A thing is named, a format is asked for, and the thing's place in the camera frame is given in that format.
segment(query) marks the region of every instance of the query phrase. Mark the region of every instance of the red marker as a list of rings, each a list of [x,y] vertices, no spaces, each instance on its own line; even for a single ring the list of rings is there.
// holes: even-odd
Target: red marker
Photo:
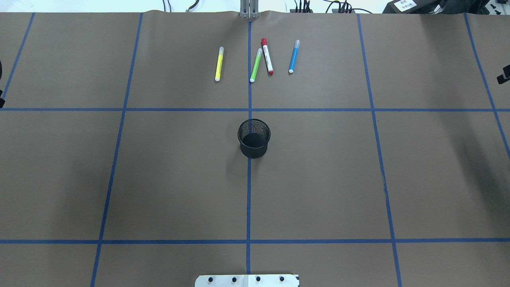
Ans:
[[[264,50],[264,58],[266,58],[267,71],[270,75],[274,73],[273,64],[271,63],[271,57],[269,56],[269,48],[267,48],[267,39],[262,38],[262,49]]]

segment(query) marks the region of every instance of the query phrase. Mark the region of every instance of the blue marker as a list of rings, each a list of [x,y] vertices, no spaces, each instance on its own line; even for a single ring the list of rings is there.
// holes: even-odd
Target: blue marker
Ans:
[[[290,60],[289,73],[294,72],[294,66],[296,65],[297,51],[299,51],[299,40],[296,40],[294,45],[294,51],[292,52],[292,59]]]

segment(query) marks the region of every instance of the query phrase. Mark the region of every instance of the green marker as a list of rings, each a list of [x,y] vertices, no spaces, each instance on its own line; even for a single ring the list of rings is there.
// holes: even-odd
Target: green marker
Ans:
[[[257,57],[255,58],[255,64],[253,65],[253,72],[251,72],[250,83],[255,82],[257,77],[257,71],[259,70],[260,57],[262,56],[262,48],[257,51]]]

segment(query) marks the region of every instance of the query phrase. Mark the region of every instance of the sticker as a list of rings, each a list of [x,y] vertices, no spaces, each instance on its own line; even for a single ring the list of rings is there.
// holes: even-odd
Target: sticker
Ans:
[[[399,9],[401,12],[411,9],[412,7],[416,7],[416,3],[413,0],[400,0],[395,3],[395,7]]]

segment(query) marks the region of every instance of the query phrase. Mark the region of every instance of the metal plate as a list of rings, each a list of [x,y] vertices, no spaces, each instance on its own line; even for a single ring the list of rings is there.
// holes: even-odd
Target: metal plate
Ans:
[[[202,275],[195,287],[239,286],[239,287],[299,287],[299,275]]]

